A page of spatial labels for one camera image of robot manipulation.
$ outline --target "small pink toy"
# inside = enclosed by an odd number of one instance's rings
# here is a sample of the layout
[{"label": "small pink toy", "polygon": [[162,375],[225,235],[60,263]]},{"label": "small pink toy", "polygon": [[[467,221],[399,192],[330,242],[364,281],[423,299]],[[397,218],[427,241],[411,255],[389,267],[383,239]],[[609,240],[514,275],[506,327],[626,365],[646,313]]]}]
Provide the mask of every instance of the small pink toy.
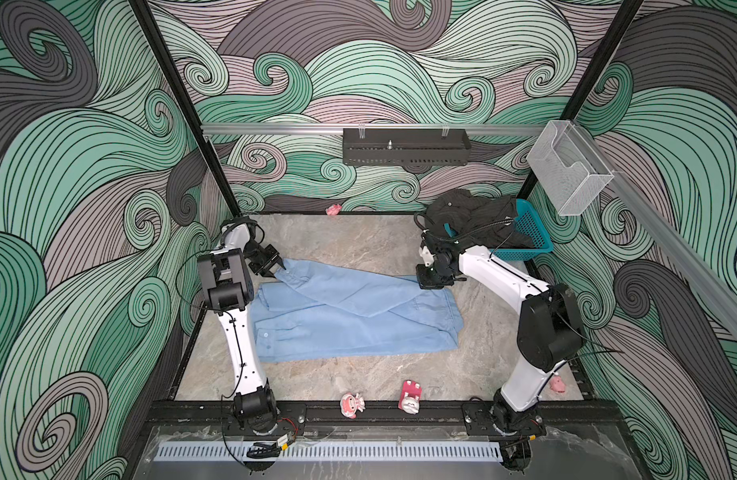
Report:
[{"label": "small pink toy", "polygon": [[341,211],[342,211],[342,205],[334,204],[330,206],[329,208],[325,209],[325,214],[326,215],[336,215]]},{"label": "small pink toy", "polygon": [[416,415],[419,413],[419,399],[421,398],[421,386],[413,380],[403,382],[401,399],[398,400],[398,408],[406,413]]},{"label": "small pink toy", "polygon": [[550,379],[550,390],[553,392],[565,393],[566,384],[563,383],[563,380],[559,376],[554,376]]},{"label": "small pink toy", "polygon": [[360,393],[353,395],[347,392],[342,397],[342,415],[347,418],[355,418],[355,412],[362,412],[366,409],[366,402]]}]

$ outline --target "light blue shirt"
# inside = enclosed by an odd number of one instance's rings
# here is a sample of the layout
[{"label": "light blue shirt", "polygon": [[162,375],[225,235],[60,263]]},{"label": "light blue shirt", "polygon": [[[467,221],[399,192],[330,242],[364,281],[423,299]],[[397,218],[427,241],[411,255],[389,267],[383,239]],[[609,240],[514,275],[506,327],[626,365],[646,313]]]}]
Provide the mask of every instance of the light blue shirt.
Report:
[{"label": "light blue shirt", "polygon": [[457,348],[464,325],[450,290],[416,278],[285,259],[249,308],[262,362]]}]

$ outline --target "marble floor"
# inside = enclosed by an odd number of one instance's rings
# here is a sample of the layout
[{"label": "marble floor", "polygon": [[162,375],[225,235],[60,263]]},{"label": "marble floor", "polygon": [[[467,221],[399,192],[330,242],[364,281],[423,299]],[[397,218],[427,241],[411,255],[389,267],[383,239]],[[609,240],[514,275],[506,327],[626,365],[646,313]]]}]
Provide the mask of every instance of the marble floor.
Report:
[{"label": "marble floor", "polygon": [[[385,275],[413,275],[420,263],[420,232],[408,215],[262,215],[266,242],[284,257],[316,260]],[[260,279],[254,283],[275,279]],[[475,281],[450,287],[465,328],[459,348],[446,352],[396,356],[363,356],[265,363],[277,399],[335,400],[347,391],[367,400],[399,397],[401,383],[413,379],[422,399],[490,398],[517,361],[517,314],[494,293]],[[547,400],[579,400],[582,395],[571,370],[561,378],[566,393],[549,387]],[[234,387],[225,336],[212,313],[206,315],[176,395],[177,400],[216,400]]]}]

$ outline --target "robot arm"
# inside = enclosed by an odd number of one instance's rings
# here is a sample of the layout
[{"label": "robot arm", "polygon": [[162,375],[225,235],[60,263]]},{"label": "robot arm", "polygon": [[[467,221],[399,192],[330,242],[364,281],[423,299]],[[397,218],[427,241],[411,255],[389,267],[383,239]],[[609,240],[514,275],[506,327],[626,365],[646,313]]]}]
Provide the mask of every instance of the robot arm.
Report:
[{"label": "robot arm", "polygon": [[452,243],[422,234],[424,265],[417,266],[421,288],[453,285],[464,274],[486,285],[518,313],[518,360],[495,394],[493,417],[505,435],[541,434],[531,413],[550,378],[583,346],[582,319],[575,294],[550,285],[493,256],[485,246],[460,252]]},{"label": "robot arm", "polygon": [[222,230],[220,245],[198,257],[198,273],[203,295],[227,338],[236,381],[233,412],[239,421],[266,432],[275,426],[277,409],[248,321],[246,306],[254,299],[254,289],[246,259],[254,274],[262,276],[272,276],[271,269],[276,264],[283,267],[283,261],[272,245],[263,249],[252,238],[254,233],[256,222],[234,219]]},{"label": "robot arm", "polygon": [[537,403],[550,378],[582,347],[582,337],[564,322],[581,328],[574,292],[524,274],[485,246],[465,250],[459,256],[459,270],[486,285],[519,315],[521,354],[501,396],[512,411],[523,412]]}]

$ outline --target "wave pattern wallpaper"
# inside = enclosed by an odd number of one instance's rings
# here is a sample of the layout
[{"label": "wave pattern wallpaper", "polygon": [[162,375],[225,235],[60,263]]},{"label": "wave pattern wallpaper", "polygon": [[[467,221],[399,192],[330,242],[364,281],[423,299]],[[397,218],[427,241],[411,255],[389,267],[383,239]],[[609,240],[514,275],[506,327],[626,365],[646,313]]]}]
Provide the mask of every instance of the wave pattern wallpaper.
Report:
[{"label": "wave pattern wallpaper", "polygon": [[[642,14],[681,5],[651,0]],[[203,122],[542,124],[558,118],[619,2],[151,0]],[[244,210],[420,210],[514,194],[532,139],[473,138],[463,167],[348,167],[328,136],[216,135]],[[201,171],[185,180],[187,190]]]},{"label": "wave pattern wallpaper", "polygon": [[[641,15],[579,120],[737,295],[737,2]],[[737,480],[737,341],[725,319],[612,191],[581,217],[557,216],[541,189],[531,201],[555,242],[540,271],[573,286],[593,340],[623,351],[582,361],[654,478]]]},{"label": "wave pattern wallpaper", "polygon": [[0,1],[0,479],[119,478],[167,395],[224,213],[163,85],[127,0]]}]

